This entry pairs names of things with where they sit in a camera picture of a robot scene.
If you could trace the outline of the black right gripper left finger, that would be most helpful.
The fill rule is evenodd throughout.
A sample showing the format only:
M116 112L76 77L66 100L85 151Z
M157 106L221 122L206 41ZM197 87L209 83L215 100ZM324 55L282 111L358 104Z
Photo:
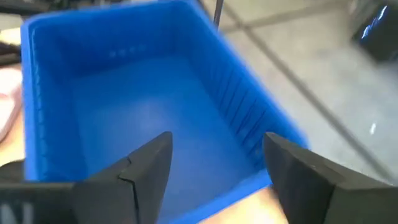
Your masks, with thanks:
M72 188L77 224L155 224L170 174L166 131Z

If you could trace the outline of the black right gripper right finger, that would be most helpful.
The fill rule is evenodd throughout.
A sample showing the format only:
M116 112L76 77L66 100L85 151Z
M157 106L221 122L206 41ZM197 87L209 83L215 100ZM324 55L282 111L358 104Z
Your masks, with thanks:
M398 224L398 186L266 133L264 155L289 224Z

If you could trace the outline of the blue plastic bin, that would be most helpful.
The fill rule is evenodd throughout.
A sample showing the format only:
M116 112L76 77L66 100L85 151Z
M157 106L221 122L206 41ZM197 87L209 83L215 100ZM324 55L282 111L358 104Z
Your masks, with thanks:
M40 14L21 49L27 180L84 179L170 131L158 223L191 224L271 183L265 133L307 146L191 0Z

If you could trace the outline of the black machine case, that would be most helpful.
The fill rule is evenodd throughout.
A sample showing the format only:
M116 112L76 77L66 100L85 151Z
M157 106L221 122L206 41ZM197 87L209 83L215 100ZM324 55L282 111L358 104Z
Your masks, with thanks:
M352 0L352 39L376 62L398 64L398 0Z

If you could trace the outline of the thin metal pole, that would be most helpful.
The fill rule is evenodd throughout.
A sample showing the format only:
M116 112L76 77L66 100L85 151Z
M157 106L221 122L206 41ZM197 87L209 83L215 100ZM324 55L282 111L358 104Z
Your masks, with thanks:
M224 0L216 0L213 23L219 27Z

